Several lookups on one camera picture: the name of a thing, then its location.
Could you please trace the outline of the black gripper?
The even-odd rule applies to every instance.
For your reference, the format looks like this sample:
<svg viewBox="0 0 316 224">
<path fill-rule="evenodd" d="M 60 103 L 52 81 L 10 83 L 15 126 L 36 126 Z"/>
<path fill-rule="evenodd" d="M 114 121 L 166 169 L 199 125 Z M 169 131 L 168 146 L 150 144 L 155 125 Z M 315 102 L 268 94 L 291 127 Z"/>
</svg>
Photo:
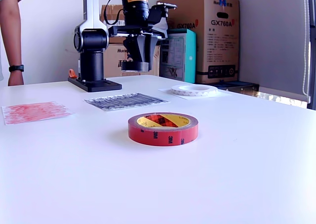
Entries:
<svg viewBox="0 0 316 224">
<path fill-rule="evenodd" d="M 167 39 L 167 30 L 155 26 L 111 26 L 108 35 L 126 37 L 123 45 L 134 62 L 151 63 L 158 40 Z"/>
</svg>

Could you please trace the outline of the person's left hand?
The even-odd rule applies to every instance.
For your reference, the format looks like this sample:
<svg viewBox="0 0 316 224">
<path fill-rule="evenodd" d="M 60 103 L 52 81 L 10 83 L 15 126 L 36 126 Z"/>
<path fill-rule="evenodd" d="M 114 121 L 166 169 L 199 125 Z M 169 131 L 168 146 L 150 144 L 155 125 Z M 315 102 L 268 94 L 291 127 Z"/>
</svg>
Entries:
<svg viewBox="0 0 316 224">
<path fill-rule="evenodd" d="M 20 70 L 12 71 L 8 79 L 8 86 L 17 86 L 23 84 L 23 73 Z"/>
</svg>

